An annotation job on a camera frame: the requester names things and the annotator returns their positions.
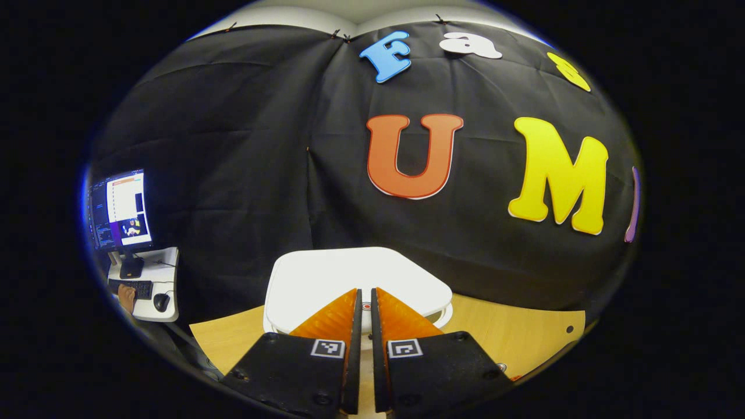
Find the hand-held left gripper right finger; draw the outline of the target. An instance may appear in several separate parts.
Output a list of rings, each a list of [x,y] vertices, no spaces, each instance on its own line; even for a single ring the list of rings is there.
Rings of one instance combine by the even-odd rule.
[[[468,332],[440,331],[381,288],[371,319],[376,411],[455,416],[514,387]]]

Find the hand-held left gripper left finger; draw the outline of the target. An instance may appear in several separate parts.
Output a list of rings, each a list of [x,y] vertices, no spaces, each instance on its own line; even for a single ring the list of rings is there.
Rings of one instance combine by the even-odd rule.
[[[223,384],[290,416],[357,413],[362,292],[352,289],[290,334],[266,332]]]

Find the white desktop garbage bin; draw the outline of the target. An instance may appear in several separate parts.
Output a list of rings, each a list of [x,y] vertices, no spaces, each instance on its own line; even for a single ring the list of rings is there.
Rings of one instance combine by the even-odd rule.
[[[372,288],[383,288],[420,315],[439,315],[434,321],[439,329],[449,323],[454,311],[449,286],[396,250],[298,250],[274,263],[264,302],[264,331],[288,334],[353,288],[362,291],[364,333],[371,331]]]

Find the wooden desktop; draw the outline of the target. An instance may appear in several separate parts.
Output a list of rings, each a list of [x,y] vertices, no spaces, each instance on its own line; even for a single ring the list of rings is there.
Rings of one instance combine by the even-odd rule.
[[[511,307],[453,294],[453,314],[444,332],[467,331],[506,376],[522,378],[584,334],[585,313]],[[226,373],[264,333],[264,306],[190,326],[200,347]]]

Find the white side table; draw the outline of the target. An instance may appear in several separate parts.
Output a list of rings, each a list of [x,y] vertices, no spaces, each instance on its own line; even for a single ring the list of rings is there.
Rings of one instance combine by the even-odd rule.
[[[127,278],[128,281],[152,283],[151,298],[137,298],[134,302],[133,316],[142,321],[173,322],[178,320],[179,305],[176,289],[176,265],[179,250],[168,247],[162,250],[139,252],[136,257],[144,259],[140,278]],[[165,294],[169,297],[165,309],[160,312],[155,306],[156,296]]]

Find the black keyboard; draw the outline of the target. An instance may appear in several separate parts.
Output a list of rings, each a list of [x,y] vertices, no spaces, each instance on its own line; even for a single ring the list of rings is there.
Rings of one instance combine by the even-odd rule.
[[[152,299],[152,282],[147,280],[125,280],[125,279],[108,279],[109,291],[114,294],[119,294],[119,286],[133,288],[135,290],[136,300],[151,300]]]

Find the black monitor stand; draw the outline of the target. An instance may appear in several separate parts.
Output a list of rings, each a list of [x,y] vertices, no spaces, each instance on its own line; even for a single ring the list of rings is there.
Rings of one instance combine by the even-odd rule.
[[[121,279],[141,278],[145,262],[144,259],[133,254],[133,252],[125,251],[123,253],[122,263],[120,264],[119,277]]]

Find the black backdrop cloth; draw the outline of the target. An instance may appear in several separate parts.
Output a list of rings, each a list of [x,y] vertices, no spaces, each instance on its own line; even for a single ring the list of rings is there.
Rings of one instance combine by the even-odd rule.
[[[626,242],[640,157],[598,87],[570,82],[543,42],[471,22],[413,22],[351,42],[306,27],[258,26],[185,42],[144,75],[96,138],[96,177],[144,171],[154,238],[182,254],[186,321],[264,302],[293,250],[397,250],[456,293],[595,321],[636,256]],[[402,115],[398,164],[425,169],[420,119],[461,117],[450,176],[431,198],[384,194],[367,174],[370,118]],[[608,151],[603,229],[513,217],[526,162],[515,123],[544,121],[570,161]]]

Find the computer monitor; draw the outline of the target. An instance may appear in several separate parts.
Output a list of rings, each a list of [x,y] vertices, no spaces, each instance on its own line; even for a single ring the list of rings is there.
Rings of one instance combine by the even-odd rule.
[[[95,250],[152,247],[144,170],[111,175],[88,186],[86,217]]]

